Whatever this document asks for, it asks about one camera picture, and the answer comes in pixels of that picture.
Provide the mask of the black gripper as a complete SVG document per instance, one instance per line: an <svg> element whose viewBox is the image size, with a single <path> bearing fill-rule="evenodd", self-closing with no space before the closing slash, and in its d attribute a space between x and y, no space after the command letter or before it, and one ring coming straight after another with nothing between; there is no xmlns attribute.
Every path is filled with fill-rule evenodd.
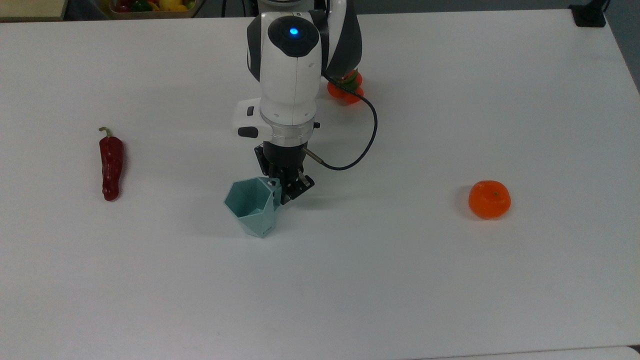
<svg viewBox="0 0 640 360"><path fill-rule="evenodd" d="M303 162L307 143L298 146L279 146L264 141L254 148L254 154L266 187L274 197L281 197L281 205L295 200L315 185L314 180L304 174Z"/></svg>

